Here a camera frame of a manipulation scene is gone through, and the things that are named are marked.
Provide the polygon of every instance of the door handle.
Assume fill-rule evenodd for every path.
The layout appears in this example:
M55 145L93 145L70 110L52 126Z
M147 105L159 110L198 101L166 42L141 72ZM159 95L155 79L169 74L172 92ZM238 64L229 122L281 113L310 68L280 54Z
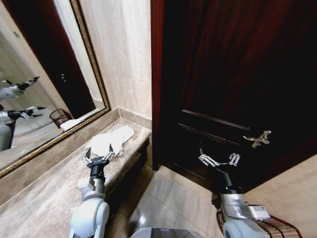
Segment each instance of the door handle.
M263 144L269 144L268 135L272 133L271 130L264 130L263 134L259 137L249 137L249 136L243 136L246 140L254 141L254 143L251 145L253 148L257 148L258 146L261 146Z

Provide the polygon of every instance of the door frame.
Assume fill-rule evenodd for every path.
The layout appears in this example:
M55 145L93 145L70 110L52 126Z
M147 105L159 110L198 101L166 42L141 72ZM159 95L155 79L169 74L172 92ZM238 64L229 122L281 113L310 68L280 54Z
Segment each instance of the door frame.
M151 0L153 170L159 169L159 125L165 0Z

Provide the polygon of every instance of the dark wooden door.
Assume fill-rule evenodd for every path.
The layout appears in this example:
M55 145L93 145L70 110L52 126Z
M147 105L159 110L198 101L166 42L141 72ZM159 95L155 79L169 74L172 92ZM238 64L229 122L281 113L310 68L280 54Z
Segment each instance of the dark wooden door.
M212 190L200 143L222 163L239 153L230 170L249 190L317 153L316 1L154 0L152 14L152 28L163 22L155 162ZM243 137L264 130L270 144Z
M79 118L95 109L54 1L3 2L72 115Z

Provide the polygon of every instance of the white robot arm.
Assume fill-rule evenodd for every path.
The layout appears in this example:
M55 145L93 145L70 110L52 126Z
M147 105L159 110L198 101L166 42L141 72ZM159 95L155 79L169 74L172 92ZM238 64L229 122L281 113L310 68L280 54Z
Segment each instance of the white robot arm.
M34 77L16 85L12 85L9 80L2 81L7 83L9 86L0 90L0 101L5 98L18 98L20 95L23 94L23 91L25 91L28 87L38 81L38 78L39 77Z
M23 111L15 111L15 110L3 110L3 107L0 105L0 124L10 124L16 121L19 118L36 118L42 116L41 114L35 115L34 112L38 110L43 110L44 107L29 107Z
M109 205L105 202L104 167L114 157L111 146L107 156L90 159L91 148L83 159L91 169L90 177L80 180L77 188L82 191L83 203L73 213L69 238L103 238L109 217Z
M218 163L203 153L199 160L206 166L212 166L221 176L221 208L226 222L222 231L225 238L269 238L268 234L258 226L255 220L269 219L270 215L264 206L250 205L243 196L241 187L230 174L220 169L221 165L237 166L240 155L233 153L228 163Z

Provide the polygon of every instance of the gold mirror frame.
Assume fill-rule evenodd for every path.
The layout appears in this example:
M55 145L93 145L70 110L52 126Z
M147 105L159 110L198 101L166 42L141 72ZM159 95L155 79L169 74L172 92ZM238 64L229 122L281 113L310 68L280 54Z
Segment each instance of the gold mirror frame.
M34 150L21 156L15 162L13 162L12 164L9 164L6 168L4 168L3 170L0 171L0 178L13 172L17 168L21 167L22 165L26 164L30 160L34 159L36 156L42 154L44 151L50 149L52 146L58 144L62 140L66 139L70 135L74 134L75 132L79 131L80 129L82 129L86 125L92 123L94 120L98 119L99 117L103 116L105 113L110 111L110 105L109 105L108 98L106 95L105 85L104 85L103 78L102 78L101 73L100 73L97 58L96 58L95 51L94 51L94 48L93 48L93 45L92 45L92 42L91 42L91 39L89 36L89 32L87 29L87 25L85 22L83 11L82 11L81 6L80 6L80 2L79 2L79 0L69 0L69 1L71 4L71 7L73 9L81 37L83 39L90 64L92 66L95 78L97 80L97 84L98 84L105 108L100 110L99 112L96 112L95 114L92 114L91 116L87 117L85 120L83 120L82 122L80 122L76 126L72 127L71 129L64 131L60 135L54 137L53 139L40 145L39 147L35 148Z

